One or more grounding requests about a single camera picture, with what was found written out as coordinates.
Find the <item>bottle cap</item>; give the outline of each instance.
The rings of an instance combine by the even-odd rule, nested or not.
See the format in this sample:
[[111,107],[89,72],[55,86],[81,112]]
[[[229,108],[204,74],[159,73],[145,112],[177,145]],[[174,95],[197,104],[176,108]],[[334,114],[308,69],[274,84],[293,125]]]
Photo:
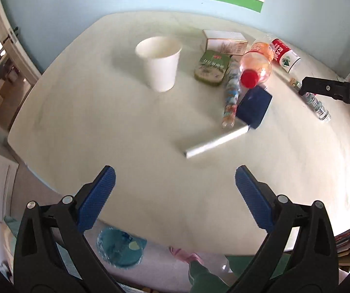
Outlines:
[[246,69],[241,75],[241,83],[247,88],[255,87],[259,82],[259,75],[252,69]]

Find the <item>silver tube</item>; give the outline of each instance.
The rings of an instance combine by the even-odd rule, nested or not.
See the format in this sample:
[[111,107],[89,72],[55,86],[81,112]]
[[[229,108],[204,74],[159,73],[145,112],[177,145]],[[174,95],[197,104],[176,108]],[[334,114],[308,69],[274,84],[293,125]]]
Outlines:
[[236,118],[235,127],[231,129],[229,132],[226,132],[220,135],[219,137],[212,139],[211,141],[201,143],[199,145],[191,147],[190,149],[185,150],[184,155],[186,156],[186,158],[190,158],[195,155],[201,154],[221,144],[231,141],[239,137],[240,135],[243,135],[244,133],[247,133],[249,128],[250,127],[245,122]]

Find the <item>blue wall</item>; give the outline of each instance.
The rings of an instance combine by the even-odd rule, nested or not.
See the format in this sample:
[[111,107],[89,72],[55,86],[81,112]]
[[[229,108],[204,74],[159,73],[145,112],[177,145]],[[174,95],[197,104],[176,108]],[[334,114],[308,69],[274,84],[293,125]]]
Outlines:
[[214,0],[2,0],[19,40],[44,71],[104,15],[170,10],[213,15],[271,32],[345,77],[350,71],[350,0],[266,0],[257,13]]

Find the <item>pink shoe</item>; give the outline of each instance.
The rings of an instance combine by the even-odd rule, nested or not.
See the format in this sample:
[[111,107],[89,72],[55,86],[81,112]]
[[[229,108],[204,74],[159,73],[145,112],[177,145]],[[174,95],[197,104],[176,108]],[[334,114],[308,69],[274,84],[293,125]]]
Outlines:
[[180,248],[175,249],[173,247],[169,247],[169,250],[176,260],[179,260],[188,264],[190,264],[191,261],[198,261],[201,265],[203,265],[202,258],[196,253],[189,254],[187,251],[183,249],[180,249]]

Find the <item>table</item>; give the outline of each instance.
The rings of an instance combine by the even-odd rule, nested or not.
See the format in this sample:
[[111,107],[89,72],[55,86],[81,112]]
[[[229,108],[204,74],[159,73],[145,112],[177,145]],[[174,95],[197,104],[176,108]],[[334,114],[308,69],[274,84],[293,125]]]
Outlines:
[[[8,142],[28,167],[61,194],[76,193],[104,165],[116,187],[104,222],[163,245],[226,254],[254,254],[260,230],[234,175],[253,175],[291,201],[326,205],[335,234],[350,228],[350,106],[323,98],[325,124],[277,74],[273,100],[257,130],[186,159],[183,151],[222,131],[222,89],[195,81],[202,29],[262,32],[234,22],[175,12],[112,14],[94,23],[51,64],[35,85]],[[151,91],[134,54],[139,41],[171,35],[184,48],[176,84]],[[310,75],[336,79],[314,58]],[[292,237],[287,248],[292,248]]]

